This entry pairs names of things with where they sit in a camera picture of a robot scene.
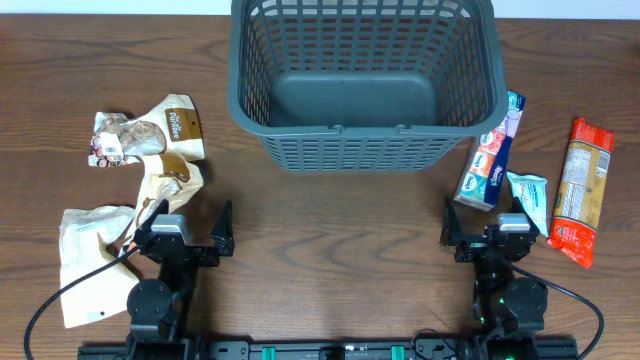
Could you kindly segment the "plain beige pouch bag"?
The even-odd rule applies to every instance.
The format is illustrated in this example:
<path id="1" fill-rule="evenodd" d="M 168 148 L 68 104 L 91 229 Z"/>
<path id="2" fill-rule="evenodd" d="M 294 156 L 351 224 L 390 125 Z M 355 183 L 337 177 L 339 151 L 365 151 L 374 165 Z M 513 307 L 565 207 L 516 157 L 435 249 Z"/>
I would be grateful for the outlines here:
<path id="1" fill-rule="evenodd" d="M 115 257 L 107 247 L 123 235 L 134 214 L 127 206 L 65 210 L 59 227 L 60 286 L 111 263 Z M 64 326 L 78 327 L 125 311 L 137 284 L 138 278 L 117 264 L 74 286 L 61 295 Z"/>

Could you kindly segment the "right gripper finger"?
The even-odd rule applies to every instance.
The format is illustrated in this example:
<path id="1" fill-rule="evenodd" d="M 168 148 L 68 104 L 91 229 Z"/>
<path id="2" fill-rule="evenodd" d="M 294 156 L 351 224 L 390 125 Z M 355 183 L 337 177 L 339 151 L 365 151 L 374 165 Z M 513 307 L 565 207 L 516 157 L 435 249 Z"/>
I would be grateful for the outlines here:
<path id="1" fill-rule="evenodd" d="M 457 246 L 463 240 L 463 232 L 454 204 L 450 197 L 445 200 L 445 212 L 439 244 L 441 246 Z"/>
<path id="2" fill-rule="evenodd" d="M 532 218 L 529 216 L 529 214 L 526 212 L 521 200 L 518 197 L 513 197 L 512 198 L 511 212 L 515 213 L 515 214 L 520 214 L 526 219 L 526 221 L 527 221 L 527 223 L 529 225 L 529 232 L 530 233 L 535 233 L 536 235 L 540 234 L 540 230 L 539 230 L 538 226 L 532 220 Z"/>

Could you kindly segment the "Kleenex pocket tissue multipack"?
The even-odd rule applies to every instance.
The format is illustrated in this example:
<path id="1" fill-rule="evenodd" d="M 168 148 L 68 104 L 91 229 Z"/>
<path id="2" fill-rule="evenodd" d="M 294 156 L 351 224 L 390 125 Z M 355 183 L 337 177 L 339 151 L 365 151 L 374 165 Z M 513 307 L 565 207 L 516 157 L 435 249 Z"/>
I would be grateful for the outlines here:
<path id="1" fill-rule="evenodd" d="M 508 92 L 508 109 L 498 127 L 477 137 L 469 152 L 453 199 L 473 208 L 489 211 L 498 203 L 509 152 L 516 136 L 526 97 Z"/>

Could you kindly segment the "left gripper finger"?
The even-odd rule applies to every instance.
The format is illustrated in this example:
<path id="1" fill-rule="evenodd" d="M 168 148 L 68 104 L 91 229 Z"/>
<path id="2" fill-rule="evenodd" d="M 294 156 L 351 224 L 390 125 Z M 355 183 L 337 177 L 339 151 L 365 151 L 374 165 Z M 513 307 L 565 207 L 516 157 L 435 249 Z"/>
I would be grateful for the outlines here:
<path id="1" fill-rule="evenodd" d="M 157 203 L 156 208 L 149 214 L 147 219 L 136 229 L 136 235 L 143 235 L 151 232 L 152 224 L 159 215 L 169 213 L 169 201 L 164 199 Z"/>
<path id="2" fill-rule="evenodd" d="M 219 256 L 232 257 L 235 250 L 235 241 L 232 227 L 232 201 L 227 200 L 216 224 L 211 230 L 211 238 L 214 248 Z"/>

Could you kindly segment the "brown Partake cookie bag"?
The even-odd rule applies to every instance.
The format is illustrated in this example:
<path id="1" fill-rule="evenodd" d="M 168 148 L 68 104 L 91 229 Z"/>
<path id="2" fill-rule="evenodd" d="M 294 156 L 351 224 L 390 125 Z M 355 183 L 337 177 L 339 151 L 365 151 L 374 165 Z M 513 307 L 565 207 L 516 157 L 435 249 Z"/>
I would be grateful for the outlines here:
<path id="1" fill-rule="evenodd" d="M 177 154 L 187 161 L 205 158 L 199 116 L 190 96 L 169 94 L 138 118 L 123 113 L 95 115 L 90 166 L 120 167 L 162 154 Z"/>

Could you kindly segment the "brown snack bag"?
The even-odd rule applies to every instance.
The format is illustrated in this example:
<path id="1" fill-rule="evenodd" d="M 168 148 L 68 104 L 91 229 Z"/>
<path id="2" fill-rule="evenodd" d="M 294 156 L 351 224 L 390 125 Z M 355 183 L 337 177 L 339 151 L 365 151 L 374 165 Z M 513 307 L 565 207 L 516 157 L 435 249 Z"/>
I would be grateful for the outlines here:
<path id="1" fill-rule="evenodd" d="M 163 200 L 169 212 L 185 205 L 203 186 L 199 168 L 180 155 L 162 154 L 141 158 L 144 176 L 141 181 L 135 215 L 124 237 L 124 246 L 133 241 L 135 231 L 148 219 Z"/>

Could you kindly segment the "red orange biscuit package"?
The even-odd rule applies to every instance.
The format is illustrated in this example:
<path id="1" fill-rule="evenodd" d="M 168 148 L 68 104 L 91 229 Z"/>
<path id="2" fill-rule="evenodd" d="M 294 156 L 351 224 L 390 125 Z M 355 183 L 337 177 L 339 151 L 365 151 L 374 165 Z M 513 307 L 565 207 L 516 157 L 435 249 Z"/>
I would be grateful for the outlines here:
<path id="1" fill-rule="evenodd" d="M 615 134 L 574 121 L 547 243 L 584 268 L 593 264 Z"/>

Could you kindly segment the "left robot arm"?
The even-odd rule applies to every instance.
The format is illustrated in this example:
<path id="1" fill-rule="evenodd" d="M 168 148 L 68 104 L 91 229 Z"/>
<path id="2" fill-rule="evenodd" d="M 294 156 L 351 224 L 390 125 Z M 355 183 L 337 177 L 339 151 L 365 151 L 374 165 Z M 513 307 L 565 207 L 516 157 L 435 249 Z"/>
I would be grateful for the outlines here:
<path id="1" fill-rule="evenodd" d="M 217 267 L 231 257 L 235 242 L 232 202 L 227 201 L 211 230 L 212 243 L 189 243 L 185 217 L 169 212 L 163 200 L 138 227 L 133 243 L 139 252 L 160 265 L 159 275 L 139 282 L 127 298 L 131 317 L 127 337 L 128 359 L 206 359 L 208 350 L 199 336 L 185 334 L 198 270 Z"/>

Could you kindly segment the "small teal wipes packet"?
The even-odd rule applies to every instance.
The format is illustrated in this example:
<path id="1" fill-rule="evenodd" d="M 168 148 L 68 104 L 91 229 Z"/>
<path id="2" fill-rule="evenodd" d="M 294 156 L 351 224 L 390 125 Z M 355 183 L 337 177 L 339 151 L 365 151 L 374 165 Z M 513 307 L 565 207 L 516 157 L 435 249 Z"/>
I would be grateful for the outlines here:
<path id="1" fill-rule="evenodd" d="M 523 209 L 540 233 L 547 237 L 547 180 L 537 175 L 520 175 L 511 171 L 507 172 L 507 178 L 511 185 L 512 195 L 520 200 Z"/>

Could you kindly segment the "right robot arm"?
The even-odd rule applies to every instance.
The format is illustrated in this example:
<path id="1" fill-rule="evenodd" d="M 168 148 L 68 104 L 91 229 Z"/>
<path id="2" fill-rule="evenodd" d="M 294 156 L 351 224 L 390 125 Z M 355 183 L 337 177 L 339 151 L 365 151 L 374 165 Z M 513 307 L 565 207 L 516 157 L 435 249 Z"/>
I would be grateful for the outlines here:
<path id="1" fill-rule="evenodd" d="M 529 277 L 517 278 L 514 264 L 529 254 L 539 234 L 517 198 L 481 235 L 464 233 L 452 200 L 445 200 L 440 244 L 455 249 L 457 263 L 473 265 L 472 309 L 482 323 L 458 342 L 459 359 L 538 357 L 534 337 L 544 328 L 548 290 Z"/>

